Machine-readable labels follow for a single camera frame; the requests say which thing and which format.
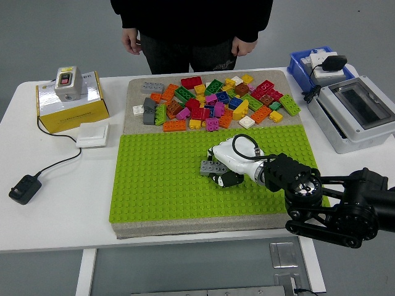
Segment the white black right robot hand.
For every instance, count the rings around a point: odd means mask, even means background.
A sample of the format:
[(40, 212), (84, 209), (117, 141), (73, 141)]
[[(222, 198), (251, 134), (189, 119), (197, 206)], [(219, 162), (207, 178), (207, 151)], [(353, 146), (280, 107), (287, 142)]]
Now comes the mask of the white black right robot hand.
[(209, 178), (221, 187), (241, 184), (244, 175), (248, 175), (256, 184), (265, 185), (263, 150), (247, 136), (238, 135), (211, 147), (207, 153), (227, 167), (227, 171), (219, 175), (210, 173)]

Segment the person's right hand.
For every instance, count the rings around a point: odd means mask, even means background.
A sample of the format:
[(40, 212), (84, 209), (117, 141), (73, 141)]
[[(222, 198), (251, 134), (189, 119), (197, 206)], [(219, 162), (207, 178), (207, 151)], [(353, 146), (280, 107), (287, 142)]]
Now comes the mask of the person's right hand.
[(123, 28), (121, 41), (128, 53), (140, 55), (142, 50), (141, 41), (138, 39), (138, 30), (136, 28)]

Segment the person's left hand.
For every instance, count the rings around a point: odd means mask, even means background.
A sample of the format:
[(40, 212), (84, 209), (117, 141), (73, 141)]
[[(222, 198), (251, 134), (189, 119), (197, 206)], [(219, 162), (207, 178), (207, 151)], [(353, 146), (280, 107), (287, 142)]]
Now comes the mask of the person's left hand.
[(246, 56), (255, 49), (256, 45), (257, 45), (257, 40), (253, 42), (245, 42), (237, 37), (234, 37), (232, 41), (231, 53), (235, 57)]

